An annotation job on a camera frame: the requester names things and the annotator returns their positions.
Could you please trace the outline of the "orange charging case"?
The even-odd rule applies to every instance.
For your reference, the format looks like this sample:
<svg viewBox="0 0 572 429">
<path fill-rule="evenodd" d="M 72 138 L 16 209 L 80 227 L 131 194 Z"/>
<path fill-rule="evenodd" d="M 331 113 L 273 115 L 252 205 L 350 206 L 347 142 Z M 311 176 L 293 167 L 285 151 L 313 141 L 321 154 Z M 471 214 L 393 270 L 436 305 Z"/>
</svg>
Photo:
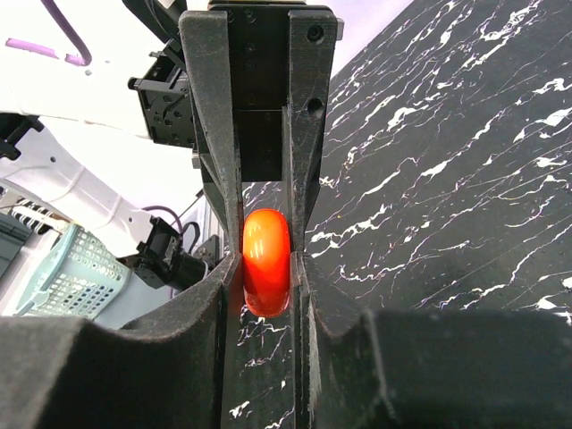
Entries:
<svg viewBox="0 0 572 429">
<path fill-rule="evenodd" d="M 251 213 L 243 232 L 243 288 L 248 310 L 276 317 L 290 300 L 290 229 L 281 212 Z"/>
</svg>

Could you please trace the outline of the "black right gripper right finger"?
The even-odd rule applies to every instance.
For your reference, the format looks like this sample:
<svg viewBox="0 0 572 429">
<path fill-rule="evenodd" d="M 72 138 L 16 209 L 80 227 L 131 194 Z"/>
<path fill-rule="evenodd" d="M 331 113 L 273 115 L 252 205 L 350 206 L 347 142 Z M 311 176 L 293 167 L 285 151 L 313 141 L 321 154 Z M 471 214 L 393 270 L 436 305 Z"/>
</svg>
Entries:
<svg viewBox="0 0 572 429">
<path fill-rule="evenodd" d="M 568 428 L 571 330 L 516 311 L 371 311 L 290 257 L 297 428 Z"/>
</svg>

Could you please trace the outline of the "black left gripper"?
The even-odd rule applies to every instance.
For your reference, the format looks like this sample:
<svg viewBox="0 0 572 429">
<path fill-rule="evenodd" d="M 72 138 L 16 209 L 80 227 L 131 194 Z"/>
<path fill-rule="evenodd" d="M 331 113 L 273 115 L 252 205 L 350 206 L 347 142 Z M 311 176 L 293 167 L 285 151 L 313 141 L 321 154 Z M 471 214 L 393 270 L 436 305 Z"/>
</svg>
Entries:
<svg viewBox="0 0 572 429">
<path fill-rule="evenodd" d="M 212 1 L 208 8 L 179 20 L 206 199 L 229 250 L 240 253 L 241 177 L 282 180 L 285 108 L 287 218 L 291 248 L 301 252 L 319 192 L 336 17 L 304 1 Z"/>
</svg>

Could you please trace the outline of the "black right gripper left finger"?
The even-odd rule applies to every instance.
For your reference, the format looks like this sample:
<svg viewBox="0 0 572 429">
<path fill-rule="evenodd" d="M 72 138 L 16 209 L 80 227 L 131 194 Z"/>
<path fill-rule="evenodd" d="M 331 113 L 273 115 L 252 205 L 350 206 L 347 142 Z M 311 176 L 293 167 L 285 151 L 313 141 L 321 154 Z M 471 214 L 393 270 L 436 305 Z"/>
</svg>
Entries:
<svg viewBox="0 0 572 429">
<path fill-rule="evenodd" d="M 241 257 L 119 330 L 78 317 L 1 321 L 4 428 L 216 428 L 225 295 Z"/>
</svg>

